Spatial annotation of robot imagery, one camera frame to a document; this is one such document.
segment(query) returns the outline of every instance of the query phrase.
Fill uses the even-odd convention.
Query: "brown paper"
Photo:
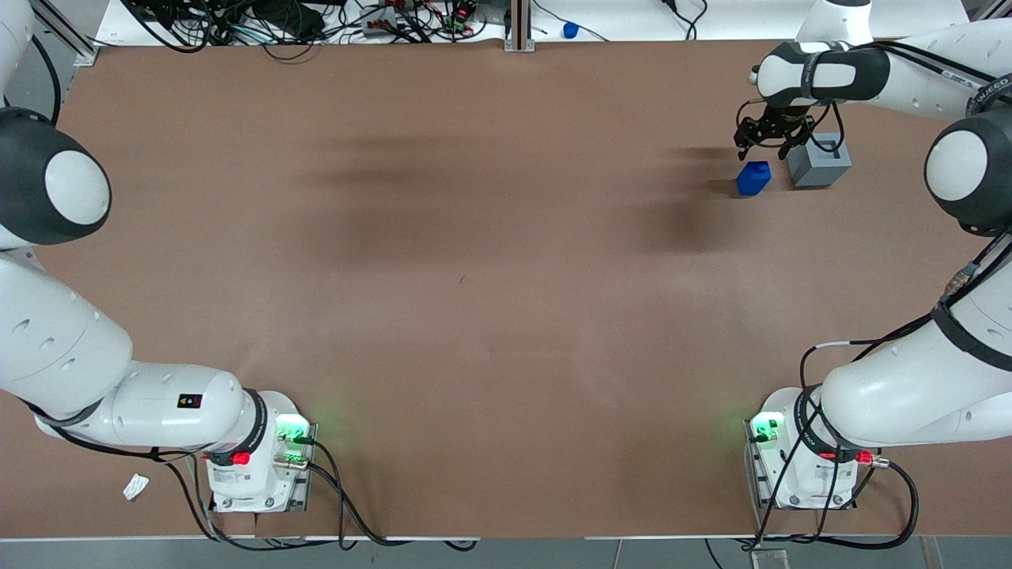
[[[735,198],[735,110],[772,46],[104,50],[61,128],[108,171],[112,214],[38,255],[137,358],[290,396],[382,535],[747,535],[741,421],[808,346],[925,313],[984,244],[923,186],[945,125],[880,109],[842,108],[854,167],[833,187],[791,190],[755,150],[774,179]],[[3,537],[196,533],[162,467],[0,403]],[[891,450],[918,532],[1012,533],[1010,450]],[[152,478],[136,504],[116,499],[133,472]],[[902,529],[905,488],[876,480],[828,531]],[[334,535],[335,503],[317,484],[256,531]]]

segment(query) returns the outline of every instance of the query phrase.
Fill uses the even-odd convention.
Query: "gray floor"
[[[57,4],[87,34],[98,28],[106,0],[62,0]],[[73,76],[74,54],[40,26],[37,33],[60,75],[64,96]],[[11,102],[49,115],[53,88],[38,54],[29,48],[11,80]],[[624,541],[486,540],[467,554],[442,544],[413,544],[385,549],[361,544],[344,553],[334,546],[283,553],[247,553],[201,540],[110,540],[80,542],[0,543],[0,568],[36,569],[150,569],[204,568],[260,569],[296,566],[340,566],[369,569],[435,569],[514,567],[553,569],[703,569],[716,566],[700,540]],[[788,546],[791,567],[796,569],[1007,569],[1012,567],[1012,538],[915,539],[887,552],[851,551],[831,546]],[[724,569],[747,569],[749,557],[738,544],[713,541],[713,551]]]

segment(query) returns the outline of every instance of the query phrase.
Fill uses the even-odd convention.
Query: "blue cube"
[[[742,168],[742,173],[738,174],[738,194],[739,195],[755,195],[762,191],[762,188],[766,187],[766,182],[768,182],[773,177],[773,174],[769,171],[769,162],[765,160],[762,162],[749,162]]]

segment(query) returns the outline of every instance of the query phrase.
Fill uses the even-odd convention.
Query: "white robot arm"
[[[31,22],[26,1],[0,1],[0,85]],[[81,145],[30,110],[0,109],[0,389],[54,436],[203,452],[220,510],[299,509],[311,427],[288,398],[220,370],[134,360],[126,332],[34,257],[33,246],[97,231],[110,202]]]
[[[811,133],[802,117],[812,105],[831,101],[955,120],[932,145],[925,181],[963,229],[994,236],[993,248],[953,278],[930,316],[886,338],[882,349],[833,370],[820,386],[785,388],[767,399],[750,421],[750,436],[760,494],[772,494],[779,480],[772,497],[778,507],[848,506],[860,450],[1012,435],[1012,270],[1006,264],[1012,251],[1012,20],[868,44],[868,6],[867,0],[821,0],[810,16],[817,21],[803,25],[804,42],[778,46],[753,68],[750,82],[767,109],[762,119],[740,125],[741,155],[754,137],[771,132],[804,144]],[[854,38],[863,45],[851,48]]]

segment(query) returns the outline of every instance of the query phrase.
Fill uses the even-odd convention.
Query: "gray square block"
[[[818,133],[813,138],[819,144],[831,148],[840,140],[839,133]],[[850,154],[847,143],[835,152],[824,152],[809,140],[805,146],[797,146],[787,152],[787,168],[794,187],[826,187],[840,179],[850,168]]]

